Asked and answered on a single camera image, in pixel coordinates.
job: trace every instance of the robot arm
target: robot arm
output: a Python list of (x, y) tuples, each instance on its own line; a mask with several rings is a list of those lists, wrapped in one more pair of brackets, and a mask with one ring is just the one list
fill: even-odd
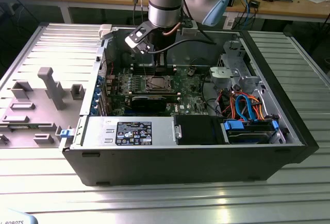
[[(184, 12), (196, 22), (215, 26), (228, 5), (229, 0), (185, 0)], [(149, 0), (148, 21), (137, 27), (126, 39), (126, 43), (135, 51), (145, 53), (150, 50), (148, 42), (154, 45), (154, 51), (162, 50), (175, 42), (176, 27), (180, 22), (182, 0)]]

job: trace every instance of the gray plastic block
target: gray plastic block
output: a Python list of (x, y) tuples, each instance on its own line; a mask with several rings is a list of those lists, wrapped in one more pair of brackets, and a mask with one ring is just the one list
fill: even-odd
[(16, 83), (21, 85), (22, 89), (24, 89), (25, 91), (33, 91), (33, 89), (31, 88), (30, 84), (27, 81), (17, 81)]
[[(33, 102), (36, 108), (33, 110), (13, 110), (10, 108), (12, 103), (18, 103), (13, 98), (12, 102), (8, 105), (5, 113), (0, 117), (0, 133), (4, 134), (9, 143), (3, 145), (0, 143), (1, 148), (56, 148), (60, 140), (55, 136), (56, 131), (42, 131), (39, 125), (50, 125), (55, 123), (56, 126), (61, 126), (67, 129), (68, 126), (75, 127), (78, 123), (79, 112), (81, 109), (82, 100), (73, 100), (70, 89), (64, 89), (65, 94), (63, 102), (65, 102), (65, 109), (58, 111), (51, 99), (46, 95), (45, 89), (34, 89), (33, 91), (26, 92), (29, 101)], [(25, 116), (29, 117), (28, 123), (12, 123), (9, 124), (1, 122), (5, 116)], [(54, 139), (53, 143), (37, 144), (34, 141), (36, 133), (51, 134)]]
[[(59, 82), (59, 81), (55, 81), (55, 83), (56, 83), (57, 91), (60, 93), (61, 97), (63, 98), (63, 97), (64, 97), (64, 94), (65, 94), (65, 91), (64, 91), (63, 88), (62, 88), (61, 82)], [(47, 89), (45, 89), (45, 92), (46, 92), (48, 98), (51, 99), (52, 97), (51, 97), (50, 94), (48, 93), (48, 90), (47, 90)]]
[(18, 101), (28, 101), (27, 91), (33, 91), (27, 81), (17, 81), (11, 89)]
[(20, 102), (20, 103), (12, 103), (10, 105), (12, 110), (33, 110), (36, 108), (35, 104), (31, 102)]
[(56, 83), (52, 77), (53, 69), (51, 67), (41, 67), (38, 71), (38, 77), (45, 83), (48, 94), (51, 97), (57, 110), (63, 110), (65, 104), (62, 100), (61, 93), (57, 91)]
[(0, 132), (12, 132), (8, 125), (0, 125)]
[(49, 125), (39, 125), (38, 128), (41, 131), (56, 131), (56, 125), (55, 125), (55, 123), (51, 123)]
[(70, 89), (70, 92), (74, 100), (83, 99), (85, 96), (85, 90), (82, 84), (73, 84)]
[(37, 144), (49, 144), (54, 142), (50, 134), (35, 134), (33, 140), (35, 140)]
[(61, 140), (61, 136), (60, 136), (61, 131), (62, 131), (62, 127), (61, 126), (58, 126), (57, 129), (56, 129), (56, 131), (55, 131), (55, 136), (56, 136), (57, 140), (59, 140), (59, 141)]
[(28, 116), (5, 116), (2, 119), (2, 122), (9, 122), (9, 123), (27, 123), (29, 122)]
[(8, 141), (9, 141), (9, 139), (5, 135), (0, 134), (0, 143), (1, 144), (7, 144)]

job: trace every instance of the blue cable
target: blue cable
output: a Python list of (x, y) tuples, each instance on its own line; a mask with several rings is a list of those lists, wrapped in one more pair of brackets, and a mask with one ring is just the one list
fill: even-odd
[(240, 100), (241, 98), (245, 98), (245, 100), (246, 100), (247, 110), (248, 110), (248, 112), (249, 112), (249, 116), (250, 116), (250, 118), (251, 118), (252, 120), (257, 120), (257, 119), (256, 119), (256, 116), (254, 115), (254, 113), (253, 113), (253, 111), (252, 111), (252, 104), (251, 104), (250, 99), (249, 99), (247, 96), (242, 95), (242, 94), (239, 95), (239, 96), (236, 98), (235, 107), (236, 107), (236, 112), (237, 112), (237, 114), (238, 114), (242, 119), (244, 119), (245, 122), (248, 121), (248, 119), (247, 119), (246, 117), (244, 117), (244, 115), (243, 115), (243, 114), (241, 113), (241, 111), (239, 110), (238, 102), (239, 102), (239, 100)]
[(248, 4), (248, 2), (247, 2), (246, 0), (244, 0), (244, 1), (245, 1), (245, 3), (246, 3), (246, 9), (248, 10), (248, 12), (247, 12), (246, 19), (245, 19), (245, 22), (244, 22), (244, 24), (243, 24), (242, 30), (244, 29), (244, 27), (245, 27), (245, 25), (246, 25), (246, 22), (247, 22), (248, 19), (249, 19), (249, 14), (250, 14), (249, 4)]

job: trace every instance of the white cable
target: white cable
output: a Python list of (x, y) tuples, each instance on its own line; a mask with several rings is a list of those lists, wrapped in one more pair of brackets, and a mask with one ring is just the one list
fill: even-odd
[(20, 19), (21, 19), (21, 14), (22, 14), (22, 11), (23, 11), (24, 7), (22, 7), (21, 11), (20, 11), (20, 14), (19, 14), (19, 18), (17, 19), (17, 31), (21, 34), (21, 31), (20, 31)]

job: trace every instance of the warning label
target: warning label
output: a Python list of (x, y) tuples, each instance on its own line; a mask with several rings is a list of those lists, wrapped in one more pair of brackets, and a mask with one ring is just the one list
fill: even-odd
[(116, 144), (152, 145), (151, 122), (118, 122)]

